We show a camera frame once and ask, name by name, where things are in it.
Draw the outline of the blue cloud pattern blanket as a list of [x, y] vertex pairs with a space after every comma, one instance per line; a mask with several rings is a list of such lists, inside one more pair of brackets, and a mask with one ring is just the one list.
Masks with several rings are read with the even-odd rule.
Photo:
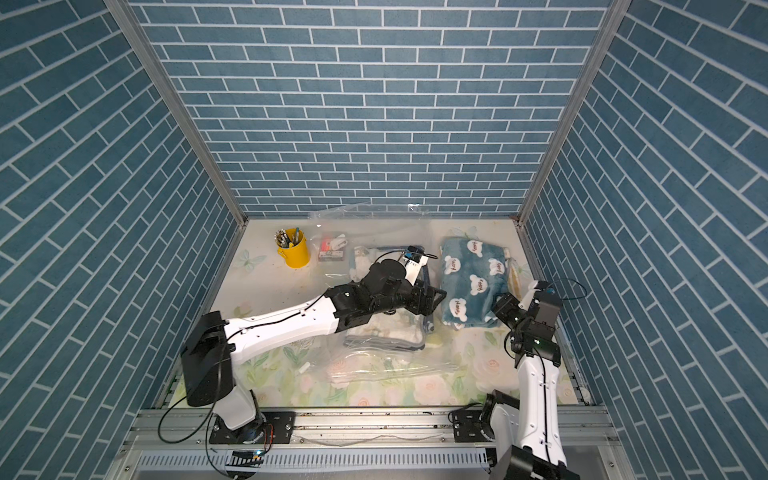
[[508, 255], [501, 246], [465, 237], [446, 237], [440, 245], [442, 322], [456, 330], [492, 328], [496, 299], [509, 292]]

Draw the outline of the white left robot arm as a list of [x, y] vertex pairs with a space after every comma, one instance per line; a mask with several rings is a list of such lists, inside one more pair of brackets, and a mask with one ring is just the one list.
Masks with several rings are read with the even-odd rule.
[[231, 431], [255, 423], [257, 400], [236, 379], [236, 367], [293, 342], [365, 325], [376, 314], [405, 309], [431, 315], [446, 298], [422, 274], [434, 257], [408, 248], [399, 259], [376, 261], [361, 280], [328, 288], [293, 307], [229, 320], [218, 311], [202, 315], [180, 352], [187, 404], [210, 408]]

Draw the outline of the orange checkered sunflower blanket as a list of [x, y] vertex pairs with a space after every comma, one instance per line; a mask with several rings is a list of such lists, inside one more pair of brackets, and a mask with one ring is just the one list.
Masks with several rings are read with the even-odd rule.
[[512, 256], [509, 248], [504, 249], [505, 266], [507, 275], [507, 288], [509, 292], [516, 298], [521, 297], [521, 282], [519, 276], [519, 265], [515, 258]]

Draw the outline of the clear plastic vacuum bag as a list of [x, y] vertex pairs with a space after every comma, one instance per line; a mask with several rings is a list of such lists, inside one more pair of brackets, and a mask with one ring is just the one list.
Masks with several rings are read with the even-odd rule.
[[[431, 277], [437, 264], [437, 248], [433, 242], [431, 219], [419, 206], [410, 205], [403, 211], [387, 212], [370, 203], [357, 203], [314, 212], [310, 214], [309, 219], [313, 225], [310, 243], [317, 255], [318, 270], [328, 287], [354, 281], [350, 277], [350, 269], [354, 266], [354, 248], [357, 246], [397, 247], [397, 250], [387, 251], [379, 256], [373, 264], [386, 258], [399, 259], [406, 247], [419, 246], [425, 253], [435, 256], [428, 261], [426, 269], [430, 284], [440, 289], [439, 283]], [[345, 234], [348, 239], [345, 259], [320, 262], [318, 250], [321, 238], [338, 234]], [[353, 381], [398, 380], [458, 370], [458, 359], [436, 329], [435, 316], [440, 311], [439, 306], [429, 315], [433, 317], [435, 329], [428, 335], [426, 346], [422, 350], [351, 349], [344, 345], [343, 331], [332, 339], [323, 341], [323, 351], [318, 356], [319, 369], [336, 385]]]

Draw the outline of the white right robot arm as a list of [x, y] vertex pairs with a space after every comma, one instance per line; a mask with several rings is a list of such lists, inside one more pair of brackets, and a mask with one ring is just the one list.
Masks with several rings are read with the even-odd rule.
[[486, 397], [481, 421], [493, 434], [492, 479], [577, 479], [569, 469], [559, 431], [556, 388], [561, 352], [554, 342], [563, 300], [546, 282], [518, 299], [504, 294], [493, 306], [509, 328], [503, 349], [518, 372], [517, 399], [495, 391]]

